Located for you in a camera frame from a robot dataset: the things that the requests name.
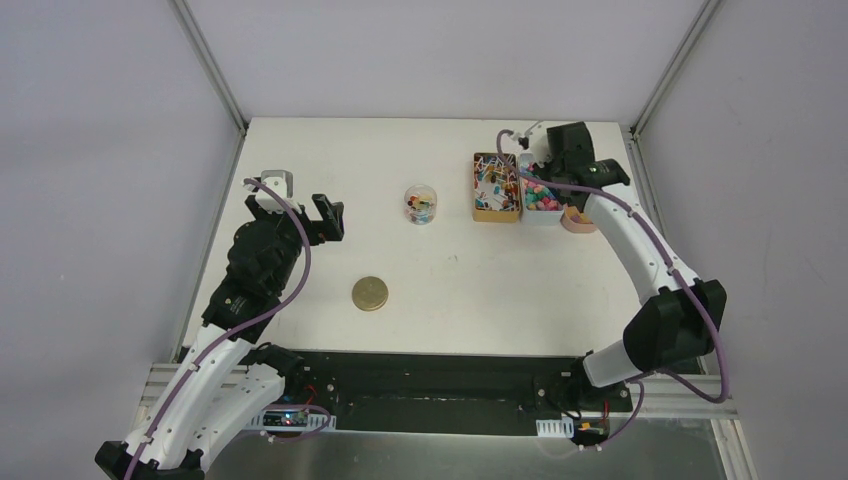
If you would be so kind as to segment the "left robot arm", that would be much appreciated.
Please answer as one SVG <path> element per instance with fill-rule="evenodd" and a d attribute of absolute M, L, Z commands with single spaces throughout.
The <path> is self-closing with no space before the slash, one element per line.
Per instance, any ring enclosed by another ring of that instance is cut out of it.
<path fill-rule="evenodd" d="M 202 313 L 202 325 L 177 373 L 140 426 L 106 441 L 96 464 L 111 479 L 202 479 L 248 422 L 277 400 L 297 402 L 302 359 L 278 346 L 257 346 L 264 329 L 303 289 L 283 293 L 298 259 L 344 237 L 344 205 L 312 197 L 320 217 L 274 197 L 249 196 L 251 221 L 227 253 L 226 274 Z"/>

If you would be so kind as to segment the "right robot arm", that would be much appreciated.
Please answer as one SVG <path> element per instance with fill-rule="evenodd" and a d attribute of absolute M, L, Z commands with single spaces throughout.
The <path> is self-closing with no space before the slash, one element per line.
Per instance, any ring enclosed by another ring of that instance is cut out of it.
<path fill-rule="evenodd" d="M 542 179 L 566 185 L 564 201 L 607 240 L 640 304 L 621 340 L 588 354 L 583 373 L 567 384 L 572 404 L 590 410 L 610 385 L 718 352 L 727 294 L 719 281 L 701 279 L 661 237 L 625 168 L 596 153 L 585 123 L 550 127 L 546 137 L 550 158 Z"/>

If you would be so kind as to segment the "clear plastic jar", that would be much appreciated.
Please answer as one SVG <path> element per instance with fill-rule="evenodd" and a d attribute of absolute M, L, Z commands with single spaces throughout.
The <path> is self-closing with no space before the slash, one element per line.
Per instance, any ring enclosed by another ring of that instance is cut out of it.
<path fill-rule="evenodd" d="M 436 216 L 436 191 L 424 184 L 409 187 L 404 194 L 405 217 L 414 225 L 430 224 Z"/>

